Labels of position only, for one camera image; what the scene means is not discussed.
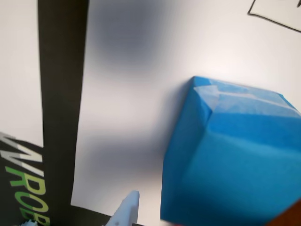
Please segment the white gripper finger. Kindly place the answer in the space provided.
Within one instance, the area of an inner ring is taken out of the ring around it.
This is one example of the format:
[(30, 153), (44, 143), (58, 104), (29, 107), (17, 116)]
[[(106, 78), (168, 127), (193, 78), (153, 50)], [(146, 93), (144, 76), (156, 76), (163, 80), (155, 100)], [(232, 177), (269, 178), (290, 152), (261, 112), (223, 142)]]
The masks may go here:
[(139, 191), (131, 191), (121, 202), (105, 226), (131, 226), (137, 223), (139, 212)]

